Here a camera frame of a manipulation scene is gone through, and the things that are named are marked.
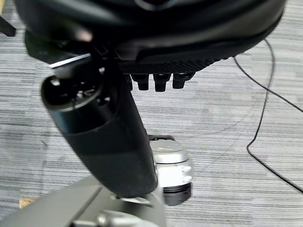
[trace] black plastic housing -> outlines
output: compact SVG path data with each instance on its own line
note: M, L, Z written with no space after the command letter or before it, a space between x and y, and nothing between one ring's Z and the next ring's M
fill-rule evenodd
M104 186L118 197L142 196L157 187L149 138L124 76L119 71L104 74L109 73L109 80L99 85L91 81L96 91L90 96L62 103L48 78L42 85L43 102L72 149Z

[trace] striped carpet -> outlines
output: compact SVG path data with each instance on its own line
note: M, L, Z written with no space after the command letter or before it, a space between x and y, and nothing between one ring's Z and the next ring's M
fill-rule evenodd
M3 17L23 28L11 0ZM289 0L268 40L276 59L272 89L303 106L303 2ZM23 31L0 34L0 218L20 197L40 197L88 175L43 107L39 88L51 72L26 53ZM238 57L267 84L271 59L264 42ZM258 125L265 91L232 59L197 73L183 90L155 93L134 86L150 134L170 134L195 163L193 197L167 207L169 227L302 227L303 195L273 176L246 152ZM303 114L270 95L260 136L251 150L303 187Z

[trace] gray carpet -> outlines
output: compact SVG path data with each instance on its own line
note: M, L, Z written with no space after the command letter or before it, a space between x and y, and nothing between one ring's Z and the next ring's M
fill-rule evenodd
M303 106L303 3L290 0L268 38L277 70L273 89ZM22 28L10 0L4 17ZM251 75L268 83L271 61L264 43L239 56ZM21 196L40 197L88 175L54 127L39 88L47 66L26 54L22 30L0 34L0 218L18 209ZM139 91L134 98L150 134L170 134L195 163L193 197L166 208L169 227L301 227L303 195L273 176L246 152L257 128L265 91L229 59L197 73L183 90ZM270 96L252 151L303 187L303 117Z

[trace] black cable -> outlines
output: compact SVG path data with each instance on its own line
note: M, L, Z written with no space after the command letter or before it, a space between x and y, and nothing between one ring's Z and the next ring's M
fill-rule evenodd
M283 99L285 102L287 102L288 104L292 105L294 108L296 108L297 110L301 111L303 113L303 110L296 106L295 104L293 104L292 102L290 102L289 100L287 100L286 98L284 98L283 96L279 95L278 93L272 91L270 89L271 85L272 85L272 81L273 81L273 77L276 71L276 58L275 58L275 54L273 51L272 46L270 45L270 43L268 42L268 40L265 39L266 44L268 45L269 49L270 49L270 53L271 53L271 57L272 57L272 69L271 69L271 75L270 75L270 79L269 79L269 83L268 83L268 87L264 86L263 84L259 83L258 81L256 81L253 77L251 77L243 68L242 66L238 63L236 57L234 57L234 61L236 63L236 65L239 67L239 69L252 81L254 81L256 84L258 84L259 86L263 87L266 90L266 95L265 95L265 101L263 104L263 109L261 112L261 117L260 117L260 121L259 121L259 125L257 128L257 131L255 133L254 139L247 145L246 150L247 152L250 154L250 156L252 156L255 160L257 160L261 165L263 165L266 169L268 169L270 172L272 172L274 175L276 175L277 177L279 177L281 180L283 180L284 182L286 182L287 184L289 184L290 186L294 187L296 190L298 190L299 192L303 193L303 189L301 189L299 186L297 186L296 184L292 183L290 180L288 180L287 178L283 177L281 174L279 174L278 172L276 172L274 169L272 169L271 167L269 167L267 164L263 163L257 156L255 156L251 151L250 151L250 146L256 141L257 137L258 137L258 133L260 131L260 127L262 124L262 120L263 120L263 116L264 116L264 112L265 112L265 108L266 108L266 104L267 104L267 100L268 100L268 94L269 92L274 94L275 96Z

